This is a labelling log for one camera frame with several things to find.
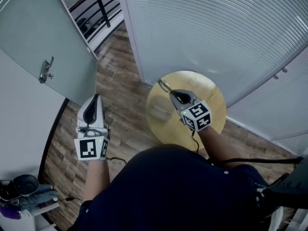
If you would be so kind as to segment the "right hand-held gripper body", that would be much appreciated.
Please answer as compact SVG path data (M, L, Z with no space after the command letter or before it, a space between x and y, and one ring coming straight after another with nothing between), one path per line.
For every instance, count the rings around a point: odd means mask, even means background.
M209 106L188 90L172 90L170 99L175 106L181 122L190 130L199 132L212 123L212 114Z

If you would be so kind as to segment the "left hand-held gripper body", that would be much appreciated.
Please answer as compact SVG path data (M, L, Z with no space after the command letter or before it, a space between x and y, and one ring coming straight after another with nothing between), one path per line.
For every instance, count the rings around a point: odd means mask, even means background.
M103 102L95 94L77 113L77 138L74 139L79 161L105 160L109 144L109 129L104 122Z

